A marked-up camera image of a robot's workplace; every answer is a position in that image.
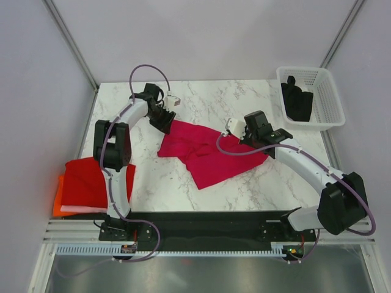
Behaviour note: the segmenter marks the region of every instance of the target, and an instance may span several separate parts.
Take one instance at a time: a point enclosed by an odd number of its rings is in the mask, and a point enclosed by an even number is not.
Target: black cloth
[[[295,83],[293,76],[288,77],[287,83],[281,83],[285,112],[294,121],[308,122],[311,118],[313,93],[302,92]]]

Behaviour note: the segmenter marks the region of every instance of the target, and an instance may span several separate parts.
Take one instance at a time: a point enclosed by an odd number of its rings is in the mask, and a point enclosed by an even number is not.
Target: orange cloth
[[[64,176],[59,176],[59,187],[57,188],[57,194],[54,198],[53,206],[53,217],[66,217],[69,215],[76,215],[77,212],[62,212],[61,211],[61,199],[62,199],[62,189],[64,187]]]

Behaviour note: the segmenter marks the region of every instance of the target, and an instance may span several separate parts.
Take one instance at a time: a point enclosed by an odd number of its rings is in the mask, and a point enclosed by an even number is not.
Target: black bracket
[[[263,111],[256,111],[244,116],[246,121],[246,133],[240,143],[253,148],[261,148],[267,145],[276,145],[285,139],[291,139],[293,136],[286,130],[280,128],[273,130]],[[264,151],[273,159],[276,158],[274,148]]]
[[[106,137],[109,126],[109,120],[98,120],[95,123],[93,158],[97,162],[100,161],[104,138]],[[129,164],[132,155],[129,125],[126,123],[116,123],[109,137],[115,137],[115,143],[107,143],[103,166],[119,172],[122,167]]]
[[[344,182],[351,186],[368,205],[364,181],[357,173],[343,175]],[[318,218],[322,226],[333,235],[338,235],[367,216],[355,196],[339,182],[327,184],[320,197]]]

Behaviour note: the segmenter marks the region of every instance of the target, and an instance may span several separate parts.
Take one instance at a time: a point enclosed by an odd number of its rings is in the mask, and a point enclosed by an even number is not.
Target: pink cloth
[[[198,189],[215,185],[262,164],[268,156],[262,153],[249,156],[228,156],[216,146],[220,132],[174,120],[169,135],[165,135],[158,151],[159,157],[177,157],[190,171]],[[236,137],[220,140],[223,150],[243,153],[253,148],[240,145]]]

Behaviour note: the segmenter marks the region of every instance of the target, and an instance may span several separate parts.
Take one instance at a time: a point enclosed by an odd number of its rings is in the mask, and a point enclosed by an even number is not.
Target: folded cloth
[[[158,157],[177,157],[190,171],[198,189],[215,185],[242,174],[260,164],[268,156],[259,152],[249,156],[228,156],[216,146],[220,132],[187,122],[174,120],[169,135],[165,135]],[[221,147],[232,153],[243,153],[253,148],[240,145],[233,136],[223,137]]]
[[[128,165],[126,170],[126,191],[128,200],[133,188],[136,166]],[[100,212],[107,209],[106,184],[97,161],[92,157],[78,159],[65,164],[64,186],[61,198],[61,211]]]

